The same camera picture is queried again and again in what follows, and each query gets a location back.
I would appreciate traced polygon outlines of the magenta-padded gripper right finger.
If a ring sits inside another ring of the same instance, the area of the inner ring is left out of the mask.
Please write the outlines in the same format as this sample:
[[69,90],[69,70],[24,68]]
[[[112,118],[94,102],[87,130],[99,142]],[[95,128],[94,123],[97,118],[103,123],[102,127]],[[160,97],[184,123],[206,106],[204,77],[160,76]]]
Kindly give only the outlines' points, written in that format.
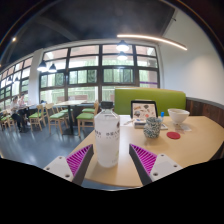
[[182,169],[166,154],[154,154],[140,146],[129,145],[131,156],[142,185],[145,186]]

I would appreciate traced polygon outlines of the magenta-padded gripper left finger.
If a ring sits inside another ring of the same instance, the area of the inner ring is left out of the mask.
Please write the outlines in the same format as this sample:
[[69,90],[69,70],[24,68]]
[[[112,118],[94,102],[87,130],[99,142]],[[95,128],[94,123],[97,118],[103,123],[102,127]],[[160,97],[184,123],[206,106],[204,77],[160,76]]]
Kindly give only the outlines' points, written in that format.
[[93,145],[90,144],[67,157],[56,157],[44,170],[81,186],[93,155]]

